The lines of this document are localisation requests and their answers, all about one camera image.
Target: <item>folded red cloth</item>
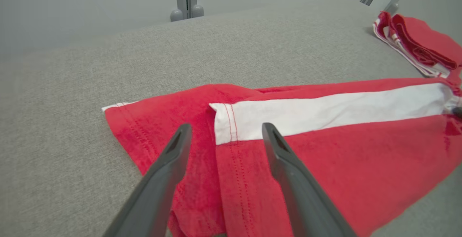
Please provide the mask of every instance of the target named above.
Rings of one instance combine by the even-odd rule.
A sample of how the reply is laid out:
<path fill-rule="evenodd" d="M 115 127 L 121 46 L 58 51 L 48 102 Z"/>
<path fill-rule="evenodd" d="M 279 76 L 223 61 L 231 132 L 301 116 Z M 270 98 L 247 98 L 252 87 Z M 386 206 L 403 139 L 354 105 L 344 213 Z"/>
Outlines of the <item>folded red cloth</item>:
<path fill-rule="evenodd" d="M 462 47 L 449 36 L 432 30 L 422 20 L 381 12 L 374 23 L 378 38 L 400 52 L 425 76 L 461 85 Z"/>
<path fill-rule="evenodd" d="M 445 79 L 383 79 L 247 89 L 205 85 L 105 110 L 142 174 L 192 125 L 174 236 L 292 236 L 261 135 L 272 122 L 359 236 L 428 193 L 461 162 L 460 90 Z"/>

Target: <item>stack of folded fabric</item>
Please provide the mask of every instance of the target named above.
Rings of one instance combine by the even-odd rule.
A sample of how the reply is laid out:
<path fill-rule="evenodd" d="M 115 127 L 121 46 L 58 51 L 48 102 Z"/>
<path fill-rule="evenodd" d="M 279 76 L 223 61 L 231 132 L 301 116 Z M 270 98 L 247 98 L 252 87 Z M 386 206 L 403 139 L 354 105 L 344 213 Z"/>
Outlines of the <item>stack of folded fabric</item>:
<path fill-rule="evenodd" d="M 104 108 L 144 174 L 193 129 L 173 198 L 175 237 L 290 237 L 261 135 L 271 122 L 360 237 L 401 214 L 462 160 L 459 87 L 443 78 L 248 89 L 213 84 Z"/>
<path fill-rule="evenodd" d="M 462 48 L 424 21 L 381 12 L 373 24 L 377 38 L 398 51 L 424 76 L 442 77 L 461 85 Z"/>

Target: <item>red cloth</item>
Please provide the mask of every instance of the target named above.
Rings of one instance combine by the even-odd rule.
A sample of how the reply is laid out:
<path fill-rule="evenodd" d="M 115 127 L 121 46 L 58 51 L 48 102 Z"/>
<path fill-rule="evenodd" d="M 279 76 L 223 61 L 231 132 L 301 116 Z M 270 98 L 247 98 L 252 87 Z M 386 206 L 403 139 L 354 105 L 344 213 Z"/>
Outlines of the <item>red cloth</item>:
<path fill-rule="evenodd" d="M 291 236 L 282 192 L 271 178 L 262 140 L 215 145 L 215 112 L 208 104 L 317 98 L 437 82 L 452 86 L 444 79 L 267 89 L 205 85 L 111 107 L 105 115 L 142 174 L 181 124 L 192 125 L 188 167 L 176 188 L 169 220 L 174 236 Z M 452 90 L 461 95 L 458 88 Z M 453 115 L 332 127 L 285 139 L 359 236 L 370 235 L 401 214 L 462 160 L 462 120 Z"/>
<path fill-rule="evenodd" d="M 389 29 L 385 34 L 383 28 Z M 407 58 L 413 65 L 421 68 L 436 67 L 441 64 L 448 73 L 447 79 L 457 86 L 461 85 L 459 75 L 462 71 L 462 47 L 446 34 L 432 30 L 422 20 L 381 12 L 374 23 L 376 35 L 394 49 L 409 53 Z M 426 76 L 441 76 L 432 70 L 422 72 Z"/>

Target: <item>gray textured tablecloth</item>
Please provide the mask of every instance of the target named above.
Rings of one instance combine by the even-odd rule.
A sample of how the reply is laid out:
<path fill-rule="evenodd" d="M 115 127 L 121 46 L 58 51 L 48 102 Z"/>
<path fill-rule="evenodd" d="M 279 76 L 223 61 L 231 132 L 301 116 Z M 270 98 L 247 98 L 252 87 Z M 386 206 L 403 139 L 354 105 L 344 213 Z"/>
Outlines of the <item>gray textured tablecloth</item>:
<path fill-rule="evenodd" d="M 209 83 L 251 88 L 420 77 L 358 3 L 267 7 L 0 64 L 0 235 L 102 235 L 141 176 L 101 107 Z M 374 236 L 460 236 L 462 169 Z"/>

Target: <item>red garment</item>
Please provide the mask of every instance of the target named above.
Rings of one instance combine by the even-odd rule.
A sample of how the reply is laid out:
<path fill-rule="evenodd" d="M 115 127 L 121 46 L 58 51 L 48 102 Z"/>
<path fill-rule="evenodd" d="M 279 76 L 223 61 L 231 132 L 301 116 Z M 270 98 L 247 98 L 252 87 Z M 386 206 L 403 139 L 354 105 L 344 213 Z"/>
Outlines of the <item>red garment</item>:
<path fill-rule="evenodd" d="M 433 88 L 429 97 L 437 99 L 403 95 L 401 91 L 426 85 Z M 435 95 L 440 91 L 445 92 L 444 96 Z M 279 125 L 274 124 L 285 134 L 288 144 L 353 230 L 359 236 L 368 236 L 428 193 L 461 162 L 462 120 L 443 114 L 444 108 L 439 110 L 441 101 L 445 106 L 461 106 L 460 95 L 460 90 L 444 79 L 383 79 L 267 89 L 219 84 L 119 104 L 106 109 L 105 115 L 111 131 L 142 174 L 181 124 L 192 125 L 188 167 L 176 188 L 169 220 L 174 236 L 292 235 L 284 198 L 271 178 L 263 142 L 249 140 L 259 135 L 244 133 L 254 129 L 249 125 L 254 120 L 245 117 L 247 111 L 255 120 L 265 115 L 270 120 L 281 119 Z M 428 100 L 428 106 L 408 111 L 406 115 L 420 113 L 413 119 L 399 120 L 396 117 L 406 117 L 403 110 L 408 104 L 395 109 L 383 105 L 383 110 L 391 111 L 382 115 L 371 107 L 383 107 L 377 104 L 377 96 L 389 99 L 384 103 L 391 106 L 400 106 L 403 96 L 410 103 Z M 394 97 L 401 100 L 393 102 Z M 266 105 L 277 106 L 279 100 L 294 103 L 287 110 L 295 115 L 289 117 L 286 107 L 274 112 Z M 296 102 L 301 102 L 302 111 L 308 106 L 314 108 L 313 112 L 319 109 L 322 115 L 304 122 L 312 113 L 306 109 L 306 115 L 300 116 L 301 123 L 290 121 L 297 118 Z M 355 106 L 358 102 L 366 104 Z M 248 109 L 249 104 L 250 108 L 263 104 L 263 109 Z M 373 122 L 376 116 L 383 122 Z M 302 133 L 290 125 L 295 122 L 295 130 L 306 130 L 306 126 L 325 120 L 330 122 Z"/>
<path fill-rule="evenodd" d="M 425 76 L 447 78 L 461 85 L 462 47 L 424 21 L 381 12 L 374 23 L 378 38 L 400 52 Z"/>

